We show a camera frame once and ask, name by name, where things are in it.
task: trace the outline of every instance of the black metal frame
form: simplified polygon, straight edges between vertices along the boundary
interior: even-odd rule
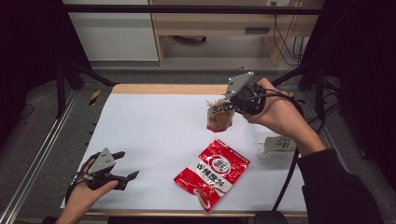
[[[241,7],[241,6],[148,6],[148,5],[49,5],[49,4],[34,4],[33,10],[37,12],[43,11],[57,11],[57,12],[85,12],[85,13],[200,13],[200,14],[276,14],[276,15],[326,15],[334,13],[333,10],[323,9],[322,7]],[[73,69],[87,74],[96,80],[102,82],[107,86],[114,86],[114,83],[104,77],[94,73],[90,68],[84,67],[79,62],[71,61],[67,55],[58,55],[59,68],[58,68],[58,115],[59,118],[64,112],[64,82],[62,74],[62,66],[67,65]],[[313,63],[306,63],[300,66],[285,76],[273,81],[275,86],[288,80],[291,77],[302,74],[306,69],[312,68]],[[68,79],[69,83],[73,82],[76,85],[71,85],[73,89],[82,88],[82,80],[80,77],[73,76]]]

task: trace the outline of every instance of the white paper sheet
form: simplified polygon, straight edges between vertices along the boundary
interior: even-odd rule
[[[92,209],[134,211],[205,212],[194,195],[179,187],[174,178],[217,137],[251,163],[231,190],[211,212],[270,210],[290,167],[292,153],[256,155],[258,133],[275,135],[248,124],[239,114],[224,133],[206,128],[205,100],[216,95],[110,94],[81,163],[108,147],[125,151],[113,175],[140,171],[126,190],[112,190]],[[279,211],[306,211],[301,173],[297,168]]]

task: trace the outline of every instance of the wire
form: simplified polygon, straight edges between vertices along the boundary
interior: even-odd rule
[[[272,7],[276,7],[276,3],[271,4],[271,6],[272,6]],[[282,42],[283,42],[283,46],[285,46],[286,50],[287,50],[288,53],[289,53],[289,56],[290,56],[295,62],[297,62],[297,64],[288,63],[288,62],[286,61],[285,56],[283,55],[282,50],[280,49],[279,45],[278,45],[277,42],[276,42],[276,38],[275,38],[275,32],[276,32],[276,31],[279,33],[280,38],[282,39]],[[276,45],[276,48],[277,48],[277,50],[279,50],[279,53],[280,53],[280,55],[281,55],[283,61],[285,62],[285,64],[287,64],[287,65],[297,65],[297,66],[300,66],[300,62],[301,62],[301,59],[302,59],[301,56],[302,56],[302,55],[301,55],[300,57],[295,57],[294,52],[293,52],[293,54],[290,53],[290,50],[289,50],[289,48],[288,48],[288,44],[286,43],[286,38],[283,37],[283,35],[280,33],[279,27],[277,26],[277,16],[276,16],[276,14],[274,15],[274,32],[273,32],[273,39],[274,39],[274,43],[275,43],[275,45]],[[299,52],[299,53],[302,54],[303,50],[301,49],[301,47],[302,47],[302,44],[300,44],[300,52]]]
[[[286,59],[285,59],[285,56],[284,56],[283,53],[282,53],[282,50],[280,49],[279,45],[276,43],[275,31],[277,30],[277,31],[279,32],[278,27],[277,27],[276,14],[274,15],[274,29],[275,29],[274,32],[273,32],[274,43],[275,43],[275,46],[276,46],[277,50],[279,50],[280,56],[282,57],[283,61],[284,61],[285,64],[287,64],[287,65],[298,65],[298,64],[288,63],[288,62],[286,61]],[[282,35],[280,32],[279,32],[279,34],[280,34],[280,37],[281,37],[282,40],[283,40],[284,46],[286,46],[286,49],[289,51],[288,46],[286,45],[286,40],[283,38],[283,35]]]
[[[29,118],[32,114],[33,114],[33,112],[35,112],[35,107],[33,106],[33,105],[29,105],[30,107],[32,107],[32,110],[29,112],[29,114],[28,115],[26,115],[25,117],[22,117],[22,118],[19,118],[19,120],[23,120],[23,119],[27,119],[27,118]]]
[[[298,148],[296,148],[294,151],[294,154],[293,154],[293,159],[291,160],[290,168],[288,171],[288,175],[286,176],[285,183],[283,184],[283,187],[280,190],[279,195],[277,196],[276,202],[273,206],[273,209],[272,209],[273,212],[275,212],[277,210],[277,208],[279,207],[279,204],[282,201],[283,195],[285,194],[286,189],[288,188],[288,185],[291,180],[291,177],[293,176],[294,169],[297,164],[297,158],[299,155],[300,155],[300,151],[298,150]]]

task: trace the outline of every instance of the black cable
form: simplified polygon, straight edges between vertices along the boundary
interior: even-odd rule
[[[275,46],[276,46],[277,50],[279,50],[280,56],[282,57],[282,59],[283,59],[283,61],[285,62],[285,64],[287,64],[287,65],[298,65],[298,64],[290,64],[290,63],[288,63],[288,62],[286,61],[285,56],[283,55],[282,51],[280,50],[279,46],[278,46],[277,43],[276,43],[276,39],[275,39],[275,31],[276,31],[276,29],[277,29],[277,21],[276,21],[276,14],[275,14],[275,15],[274,15],[274,31],[273,31],[273,39],[274,39]],[[281,36],[283,42],[284,42],[285,45],[286,45],[286,41],[283,39],[283,35],[280,35],[280,36]]]
[[[297,159],[298,159],[299,155],[300,155],[300,151],[298,150],[298,148],[296,148],[294,151],[293,159],[291,160],[289,172],[288,172],[288,175],[286,176],[285,183],[283,184],[283,187],[280,190],[279,195],[277,196],[276,202],[273,206],[273,209],[272,209],[273,212],[275,212],[277,210],[277,208],[279,207],[279,204],[282,201],[283,195],[285,194],[286,189],[288,188],[288,185],[291,180],[291,177],[293,176],[294,169],[296,167]]]
[[[265,94],[260,94],[260,95],[255,95],[252,97],[248,97],[247,99],[245,99],[245,101],[250,101],[252,99],[257,99],[257,98],[262,98],[262,97],[282,97],[284,99],[287,99],[289,102],[291,102],[292,104],[294,104],[294,106],[296,107],[296,109],[299,111],[299,113],[304,116],[304,111],[301,108],[301,105],[293,98],[290,97],[288,95],[285,95],[284,93],[282,93],[281,91],[276,91],[276,90],[269,90],[269,89],[264,89],[265,91],[271,91],[272,93],[265,93]],[[298,156],[300,155],[300,151],[298,148],[295,148],[294,150],[294,155],[293,155],[293,159],[291,160],[291,164],[290,164],[290,168],[288,171],[288,175],[286,176],[286,180],[285,183],[282,186],[281,191],[279,192],[279,195],[277,196],[276,202],[274,204],[274,207],[272,209],[273,212],[275,212],[277,210],[277,208],[279,207],[280,202],[283,199],[283,196],[286,192],[286,189],[288,188],[288,185],[291,181],[291,177],[293,176],[294,173],[294,169],[296,167],[297,164],[297,159]]]
[[[98,158],[98,156],[100,155],[100,152],[90,156],[87,161],[85,161],[82,166],[81,169],[78,171],[78,173],[73,177],[72,183],[70,183],[70,185],[67,187],[67,189],[64,191],[64,204],[67,204],[67,202],[69,201],[69,197],[71,195],[71,193],[73,192],[73,189],[76,187],[76,185],[84,182],[84,181],[80,181],[78,182],[78,180],[80,178],[82,178],[85,175],[85,168],[87,167],[88,163],[93,160]]]
[[[25,117],[19,118],[19,120],[27,119],[33,114],[33,112],[35,112],[35,107],[33,105],[29,105],[29,106],[32,107],[32,111],[30,111],[29,114],[26,115]]]

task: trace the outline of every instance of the gray floor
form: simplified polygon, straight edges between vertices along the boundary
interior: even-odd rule
[[[227,78],[248,70],[256,71],[260,77],[275,79],[287,73],[293,66],[281,64],[273,67],[257,38],[209,37],[206,43],[194,40],[170,39],[163,67],[152,63],[137,63],[121,67],[107,64],[96,67],[97,72],[113,81],[122,83],[227,83]],[[67,90],[68,95],[77,94],[66,123],[62,127],[53,147],[41,168],[39,176],[24,199],[17,220],[33,218],[35,222],[45,216],[58,216],[63,200],[63,190],[70,182],[70,176],[77,170],[82,155],[91,139],[95,123],[111,88],[95,80],[83,77],[86,84],[82,91]],[[295,89],[298,78],[288,81],[284,86]],[[101,94],[95,105],[89,105],[94,91]],[[306,93],[309,101],[311,91]],[[329,98],[326,106],[336,102]],[[57,109],[55,82],[51,81],[33,89],[27,97],[27,106],[12,135],[0,150],[0,209],[8,203],[22,182],[35,155],[42,147]],[[336,111],[327,119],[325,133],[330,134],[331,146],[337,148],[346,168],[358,175],[373,193],[386,223],[396,223],[396,194],[381,175],[374,161],[363,160],[359,146],[347,126],[343,116]],[[84,217],[85,220],[106,220],[105,217]],[[291,220],[299,223],[304,220]]]

